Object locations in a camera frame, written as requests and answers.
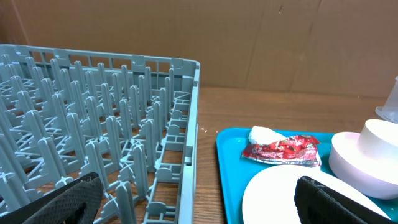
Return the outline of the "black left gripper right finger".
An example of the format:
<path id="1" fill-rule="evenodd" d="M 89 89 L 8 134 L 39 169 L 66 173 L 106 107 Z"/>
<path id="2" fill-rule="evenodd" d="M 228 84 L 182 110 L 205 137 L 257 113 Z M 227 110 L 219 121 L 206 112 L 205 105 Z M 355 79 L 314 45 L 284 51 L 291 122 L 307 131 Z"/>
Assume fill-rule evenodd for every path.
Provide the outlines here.
<path id="1" fill-rule="evenodd" d="M 297 181 L 294 202 L 301 224 L 396 224 L 309 176 Z"/>

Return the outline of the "white cup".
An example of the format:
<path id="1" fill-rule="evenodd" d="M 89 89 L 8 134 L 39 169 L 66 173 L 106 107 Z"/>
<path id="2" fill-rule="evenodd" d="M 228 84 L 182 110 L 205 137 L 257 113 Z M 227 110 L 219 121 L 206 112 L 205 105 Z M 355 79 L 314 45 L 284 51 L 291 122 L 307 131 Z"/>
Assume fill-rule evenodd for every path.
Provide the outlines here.
<path id="1" fill-rule="evenodd" d="M 397 124 L 380 119 L 367 120 L 359 135 L 357 148 L 367 158 L 397 162 Z"/>

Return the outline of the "pink bowl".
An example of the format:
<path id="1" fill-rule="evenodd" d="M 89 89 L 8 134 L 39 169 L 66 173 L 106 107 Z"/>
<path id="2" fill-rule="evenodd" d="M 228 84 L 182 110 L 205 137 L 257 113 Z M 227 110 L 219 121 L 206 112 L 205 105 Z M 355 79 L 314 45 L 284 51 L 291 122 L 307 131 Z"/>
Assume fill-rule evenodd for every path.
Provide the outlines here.
<path id="1" fill-rule="evenodd" d="M 331 139 L 329 166 L 332 172 L 367 196 L 397 198 L 397 164 L 364 156 L 357 147 L 360 134 L 340 132 Z"/>

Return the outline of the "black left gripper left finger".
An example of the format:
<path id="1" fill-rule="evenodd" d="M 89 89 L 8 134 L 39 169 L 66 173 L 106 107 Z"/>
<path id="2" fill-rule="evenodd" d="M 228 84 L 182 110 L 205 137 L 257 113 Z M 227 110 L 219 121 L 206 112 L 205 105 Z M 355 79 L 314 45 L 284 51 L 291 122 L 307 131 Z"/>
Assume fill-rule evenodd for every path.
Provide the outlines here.
<path id="1" fill-rule="evenodd" d="M 1 224 L 93 223 L 101 206 L 103 184 L 95 172 L 1 217 Z"/>

